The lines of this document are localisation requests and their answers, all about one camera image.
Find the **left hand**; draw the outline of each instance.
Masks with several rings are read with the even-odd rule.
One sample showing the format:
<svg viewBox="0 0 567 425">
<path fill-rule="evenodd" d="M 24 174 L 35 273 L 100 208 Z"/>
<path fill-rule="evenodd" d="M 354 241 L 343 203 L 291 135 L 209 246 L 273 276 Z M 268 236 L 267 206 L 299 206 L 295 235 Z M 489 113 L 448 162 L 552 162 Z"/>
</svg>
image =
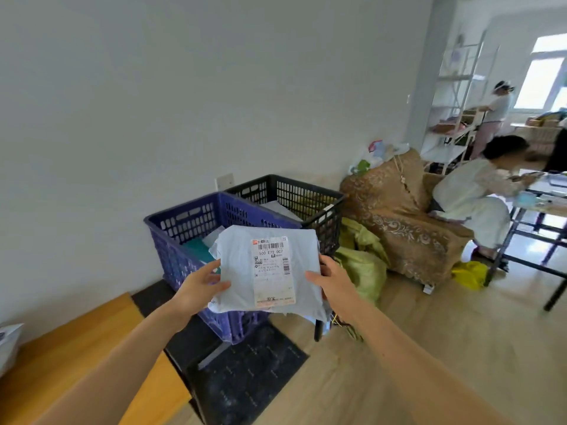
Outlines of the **left hand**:
<svg viewBox="0 0 567 425">
<path fill-rule="evenodd" d="M 184 325 L 180 330 L 185 328 L 191 316 L 207 307 L 217 293 L 230 288 L 230 282 L 221 282 L 221 275 L 212 273 L 220 265 L 221 260 L 217 259 L 193 271 L 183 281 L 174 297 L 166 303 L 183 318 Z"/>
</svg>

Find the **seated person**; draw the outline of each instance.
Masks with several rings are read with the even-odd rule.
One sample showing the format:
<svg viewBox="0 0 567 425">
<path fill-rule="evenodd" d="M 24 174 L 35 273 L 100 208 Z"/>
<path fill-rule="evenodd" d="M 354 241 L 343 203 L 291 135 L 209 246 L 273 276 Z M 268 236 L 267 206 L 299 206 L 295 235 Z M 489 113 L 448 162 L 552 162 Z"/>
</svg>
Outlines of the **seated person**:
<svg viewBox="0 0 567 425">
<path fill-rule="evenodd" d="M 516 135 L 495 137 L 480 158 L 450 172 L 433 190 L 429 210 L 438 218 L 457 221 L 474 231 L 478 252 L 489 259 L 496 257 L 504 242 L 510 211 L 502 200 L 488 195 L 511 198 L 539 178 L 530 174 L 514 182 L 498 172 L 510 171 L 523 162 L 528 147 Z"/>
</svg>

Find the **person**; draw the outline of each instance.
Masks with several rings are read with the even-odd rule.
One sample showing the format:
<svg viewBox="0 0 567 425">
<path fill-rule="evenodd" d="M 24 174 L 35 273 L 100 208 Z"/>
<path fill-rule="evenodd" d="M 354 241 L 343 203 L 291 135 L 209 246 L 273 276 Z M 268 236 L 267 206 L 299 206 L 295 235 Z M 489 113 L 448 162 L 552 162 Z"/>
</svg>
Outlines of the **person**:
<svg viewBox="0 0 567 425">
<path fill-rule="evenodd" d="M 321 274 L 306 279 L 322 287 L 333 310 L 355 326 L 390 374 L 417 425 L 510 425 L 440 361 L 361 298 L 342 267 L 320 256 Z M 166 304 L 150 314 L 86 377 L 55 402 L 35 425 L 117 424 L 159 353 L 191 316 L 230 287 L 211 271 L 220 260 L 191 273 Z"/>
<path fill-rule="evenodd" d="M 476 159 L 480 156 L 486 143 L 492 140 L 496 135 L 504 119 L 508 116 L 510 107 L 512 105 L 512 92 L 514 87 L 506 81 L 501 80 L 496 84 L 492 93 L 496 98 L 488 106 L 477 107 L 477 110 L 486 112 L 483 122 L 478 127 L 476 132 L 475 143 L 472 147 L 471 159 Z"/>
<path fill-rule="evenodd" d="M 529 174 L 513 181 L 498 172 L 517 167 L 525 160 L 528 147 L 516 135 L 495 137 L 486 145 L 482 158 L 457 167 L 433 189 L 433 215 L 457 221 L 474 231 L 478 252 L 489 259 L 496 256 L 504 242 L 510 214 L 502 200 L 488 195 L 511 198 L 539 178 L 538 174 Z"/>
</svg>

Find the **wooden table top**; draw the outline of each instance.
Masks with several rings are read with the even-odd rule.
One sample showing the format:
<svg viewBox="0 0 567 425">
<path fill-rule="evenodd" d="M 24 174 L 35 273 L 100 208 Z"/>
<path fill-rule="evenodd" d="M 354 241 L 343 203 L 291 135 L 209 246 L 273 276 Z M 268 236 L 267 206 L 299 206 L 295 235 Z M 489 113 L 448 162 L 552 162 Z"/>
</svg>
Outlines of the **wooden table top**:
<svg viewBox="0 0 567 425">
<path fill-rule="evenodd" d="M 31 424 L 143 319 L 124 294 L 24 344 L 16 366 L 0 379 L 0 424 Z M 120 423 L 161 425 L 189 400 L 162 352 Z"/>
</svg>

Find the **black plastic crate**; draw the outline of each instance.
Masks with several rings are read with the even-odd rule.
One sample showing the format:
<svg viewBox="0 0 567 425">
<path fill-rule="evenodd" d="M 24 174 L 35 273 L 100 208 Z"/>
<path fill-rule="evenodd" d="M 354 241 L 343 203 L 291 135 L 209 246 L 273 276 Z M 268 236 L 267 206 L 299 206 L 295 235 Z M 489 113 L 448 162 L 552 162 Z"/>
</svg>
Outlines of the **black plastic crate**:
<svg viewBox="0 0 567 425">
<path fill-rule="evenodd" d="M 258 205 L 277 200 L 302 219 L 302 228 L 315 229 L 322 254 L 332 255 L 338 249 L 345 194 L 276 174 L 233 186 L 226 192 Z"/>
</svg>

